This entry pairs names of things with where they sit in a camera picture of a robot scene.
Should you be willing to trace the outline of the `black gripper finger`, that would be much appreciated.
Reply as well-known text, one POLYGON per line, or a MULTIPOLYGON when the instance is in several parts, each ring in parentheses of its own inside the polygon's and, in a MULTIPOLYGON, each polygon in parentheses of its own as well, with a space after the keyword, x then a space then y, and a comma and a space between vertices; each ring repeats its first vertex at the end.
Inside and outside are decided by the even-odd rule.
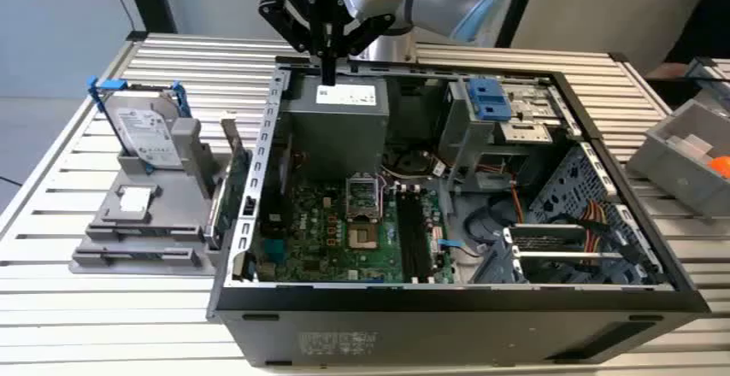
POLYGON ((393 14, 367 18, 349 33, 345 22, 335 21, 329 40, 329 85, 335 85, 337 62, 346 56, 357 56, 395 23, 393 14))
POLYGON ((319 59, 322 85, 329 85, 329 47, 326 23, 319 13, 321 1, 302 0, 302 2, 307 26, 289 11, 287 0, 261 0, 259 14, 290 45, 299 52, 307 51, 319 59))

